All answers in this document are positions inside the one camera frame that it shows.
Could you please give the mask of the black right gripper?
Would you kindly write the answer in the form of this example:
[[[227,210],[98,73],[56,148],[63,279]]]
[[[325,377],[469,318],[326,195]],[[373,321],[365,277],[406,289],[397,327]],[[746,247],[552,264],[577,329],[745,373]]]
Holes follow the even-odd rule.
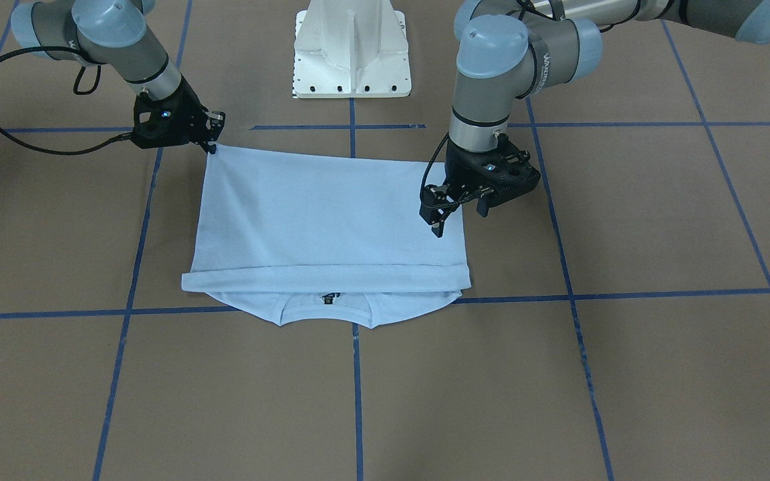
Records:
[[[225,120],[226,113],[207,110],[182,78],[173,94],[164,100],[151,100],[146,92],[137,95],[131,141],[141,149],[192,143],[214,154]]]

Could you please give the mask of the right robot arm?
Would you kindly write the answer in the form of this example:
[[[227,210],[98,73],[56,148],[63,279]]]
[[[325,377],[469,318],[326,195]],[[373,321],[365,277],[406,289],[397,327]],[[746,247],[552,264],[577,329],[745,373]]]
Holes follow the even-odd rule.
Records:
[[[51,1],[19,4],[10,16],[21,47],[84,67],[109,65],[131,86],[140,148],[195,144],[216,152],[225,115],[201,104],[146,22],[152,1]]]

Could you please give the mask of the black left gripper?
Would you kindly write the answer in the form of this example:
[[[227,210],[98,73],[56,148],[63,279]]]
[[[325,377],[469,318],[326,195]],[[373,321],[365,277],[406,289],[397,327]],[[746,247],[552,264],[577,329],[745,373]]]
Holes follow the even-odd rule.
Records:
[[[541,173],[531,165],[531,153],[520,150],[504,134],[495,134],[496,146],[488,152],[470,152],[457,146],[448,134],[428,162],[420,186],[419,216],[437,237],[443,237],[447,217],[463,204],[477,201],[477,213],[489,210],[535,190]],[[429,184],[428,174],[446,147],[445,180]]]

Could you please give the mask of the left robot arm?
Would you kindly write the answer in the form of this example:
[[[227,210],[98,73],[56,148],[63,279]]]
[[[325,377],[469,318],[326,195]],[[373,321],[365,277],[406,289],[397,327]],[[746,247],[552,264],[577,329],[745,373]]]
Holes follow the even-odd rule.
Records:
[[[453,21],[459,41],[445,180],[423,182],[419,214],[437,237],[447,217],[477,213],[537,188],[531,155],[507,136],[511,108],[592,73],[603,33],[629,21],[665,19],[736,41],[770,43],[770,1],[465,1]]]

